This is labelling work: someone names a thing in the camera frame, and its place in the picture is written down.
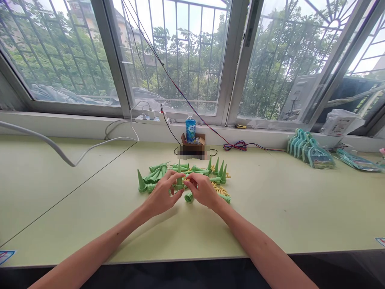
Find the green plastic spike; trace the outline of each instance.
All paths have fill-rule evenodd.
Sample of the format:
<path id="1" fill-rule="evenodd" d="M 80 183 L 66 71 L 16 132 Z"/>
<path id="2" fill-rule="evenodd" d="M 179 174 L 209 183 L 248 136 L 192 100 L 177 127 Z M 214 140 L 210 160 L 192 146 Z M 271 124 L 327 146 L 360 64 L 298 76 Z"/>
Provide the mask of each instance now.
<path id="1" fill-rule="evenodd" d="M 161 174 L 161 173 L 162 173 L 162 171 L 161 171 L 161 169 L 159 168 L 159 169 L 156 171 L 156 174 L 153 175 L 152 177 L 150 177 L 150 178 L 147 180 L 147 182 L 148 182 L 148 183 L 152 183 L 152 184 L 156 183 L 156 179 L 158 178 L 158 175 Z"/>
<path id="2" fill-rule="evenodd" d="M 213 172 L 214 175 L 218 174 L 218 166 L 219 166 L 219 157 L 217 159 L 217 163 L 215 164 L 215 171 Z"/>
<path id="3" fill-rule="evenodd" d="M 150 173 L 147 177 L 144 177 L 143 180 L 146 182 L 146 183 L 151 183 L 151 182 L 148 182 L 148 180 L 153 177 L 157 172 L 158 172 L 159 169 L 157 169 L 156 171 L 154 171 L 153 173 Z"/>
<path id="4" fill-rule="evenodd" d="M 178 167 L 176 167 L 176 168 L 172 167 L 171 170 L 173 170 L 173 171 L 178 171 Z M 188 171 L 188 170 L 189 170 L 188 168 L 185 168 L 185 167 L 180 166 L 180 171 L 183 172 L 183 171 Z"/>
<path id="5" fill-rule="evenodd" d="M 152 191 L 155 189 L 156 184 L 148 184 L 147 185 L 147 192 L 152 193 Z"/>
<path id="6" fill-rule="evenodd" d="M 181 168 L 186 168 L 186 169 L 190 168 L 190 164 L 188 164 L 188 163 L 187 164 L 181 164 L 180 166 L 181 166 Z M 178 169 L 178 164 L 173 164 L 172 168 L 173 169 Z"/>
<path id="7" fill-rule="evenodd" d="M 187 195 L 184 196 L 184 199 L 187 203 L 192 203 L 194 200 L 194 196 L 191 192 L 189 192 Z"/>
<path id="8" fill-rule="evenodd" d="M 160 165 L 160 169 L 162 170 L 162 175 L 165 175 L 166 171 L 167 171 L 167 164 L 166 163 L 162 163 Z"/>
<path id="9" fill-rule="evenodd" d="M 221 178 L 220 177 L 212 178 L 210 179 L 210 182 L 217 183 L 219 185 L 221 183 Z"/>
<path id="10" fill-rule="evenodd" d="M 180 160 L 179 160 L 179 165 L 178 165 L 178 173 L 180 173 L 181 171 L 180 171 Z M 183 183 L 182 183 L 182 178 L 180 177 L 180 178 L 177 178 L 176 179 L 176 185 L 175 185 L 175 189 L 177 190 L 177 191 L 179 191 L 180 189 L 183 189 Z"/>
<path id="11" fill-rule="evenodd" d="M 197 167 L 196 165 L 193 165 L 191 170 L 193 170 L 193 171 L 205 171 L 206 169 L 201 169 L 201 168 Z"/>
<path id="12" fill-rule="evenodd" d="M 156 180 L 155 182 L 158 183 L 160 181 L 160 179 L 163 178 L 163 173 L 162 173 L 162 170 L 160 170 L 158 176 L 156 177 Z"/>
<path id="13" fill-rule="evenodd" d="M 230 204 L 231 202 L 231 197 L 229 196 L 225 196 L 225 195 L 221 195 L 221 194 L 218 194 L 222 199 L 225 199 L 225 201 Z"/>
<path id="14" fill-rule="evenodd" d="M 222 161 L 221 169 L 218 172 L 218 176 L 220 176 L 220 177 L 223 175 L 223 164 L 224 164 L 224 162 L 225 161 Z"/>
<path id="15" fill-rule="evenodd" d="M 163 164 L 167 165 L 168 163 L 169 163 L 169 161 L 166 163 L 161 163 L 160 165 L 150 166 L 150 172 L 153 173 L 155 170 L 159 169 Z"/>
<path id="16" fill-rule="evenodd" d="M 209 164 L 207 165 L 207 170 L 211 172 L 211 156 L 210 156 Z"/>
<path id="17" fill-rule="evenodd" d="M 221 176 L 221 184 L 224 185 L 226 183 L 226 170 L 227 170 L 227 165 L 225 165 L 225 169 L 223 170 L 223 174 Z"/>
<path id="18" fill-rule="evenodd" d="M 139 180 L 138 190 L 140 193 L 144 193 L 145 191 L 147 191 L 147 185 L 144 182 L 142 175 L 140 174 L 139 170 L 138 170 L 138 180 Z"/>

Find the plug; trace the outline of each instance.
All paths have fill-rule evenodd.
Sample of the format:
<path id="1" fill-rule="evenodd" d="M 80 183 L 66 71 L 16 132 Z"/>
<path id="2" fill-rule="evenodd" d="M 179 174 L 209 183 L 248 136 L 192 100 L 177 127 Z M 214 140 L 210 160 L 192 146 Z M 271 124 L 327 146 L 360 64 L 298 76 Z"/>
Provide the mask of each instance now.
<path id="1" fill-rule="evenodd" d="M 150 117 L 150 120 L 154 120 L 155 119 L 155 112 L 152 110 L 152 108 L 147 110 L 147 113 L 148 113 L 148 116 Z"/>

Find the plastic bag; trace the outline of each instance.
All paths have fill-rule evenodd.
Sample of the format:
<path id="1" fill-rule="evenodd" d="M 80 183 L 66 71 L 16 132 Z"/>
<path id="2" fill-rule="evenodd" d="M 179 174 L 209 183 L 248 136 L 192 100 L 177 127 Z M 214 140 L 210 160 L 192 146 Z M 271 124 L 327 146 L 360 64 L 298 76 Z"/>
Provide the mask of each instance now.
<path id="1" fill-rule="evenodd" d="M 364 124 L 365 120 L 358 114 L 343 109 L 335 109 L 328 113 L 320 133 L 329 136 L 346 136 Z"/>

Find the building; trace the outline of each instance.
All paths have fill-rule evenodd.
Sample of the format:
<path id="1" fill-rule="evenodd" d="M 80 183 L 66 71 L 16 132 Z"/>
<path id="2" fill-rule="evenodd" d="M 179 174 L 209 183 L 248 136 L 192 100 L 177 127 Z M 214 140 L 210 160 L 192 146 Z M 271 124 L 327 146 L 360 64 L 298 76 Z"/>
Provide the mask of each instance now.
<path id="1" fill-rule="evenodd" d="M 67 0 L 67 3 L 69 4 L 70 8 L 69 13 L 73 17 L 75 24 L 84 25 L 86 29 L 89 29 L 91 37 L 93 39 L 99 37 L 100 33 L 97 26 L 95 14 L 92 9 L 91 1 Z M 118 29 L 120 32 L 121 44 L 126 49 L 134 49 L 134 42 L 136 42 L 137 45 L 140 45 L 141 43 L 146 43 L 139 30 L 132 27 L 132 25 L 116 9 L 115 15 L 118 23 Z M 148 55 L 144 52 L 144 61 L 148 66 L 155 66 L 155 58 L 153 55 Z"/>

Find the desk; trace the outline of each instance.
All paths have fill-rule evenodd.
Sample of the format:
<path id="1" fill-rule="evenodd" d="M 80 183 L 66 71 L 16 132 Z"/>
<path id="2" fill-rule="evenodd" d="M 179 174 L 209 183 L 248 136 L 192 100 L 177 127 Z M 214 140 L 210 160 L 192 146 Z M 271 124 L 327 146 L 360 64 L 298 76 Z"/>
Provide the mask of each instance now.
<path id="1" fill-rule="evenodd" d="M 53 140 L 72 161 L 100 142 Z M 0 135 L 0 246 L 133 144 L 120 141 L 97 147 L 72 168 L 41 140 Z"/>
<path id="2" fill-rule="evenodd" d="M 134 145 L 3 246 L 18 250 L 4 265 L 57 264 L 108 230 L 147 197 L 137 191 L 136 169 L 146 175 L 150 165 L 177 162 L 174 148 Z M 286 153 L 215 148 L 232 176 L 225 185 L 231 205 L 285 252 L 383 249 L 375 237 L 385 236 L 384 174 L 359 172 L 339 161 L 335 170 L 316 170 Z M 129 236 L 108 263 L 244 256 L 215 213 L 181 199 Z"/>

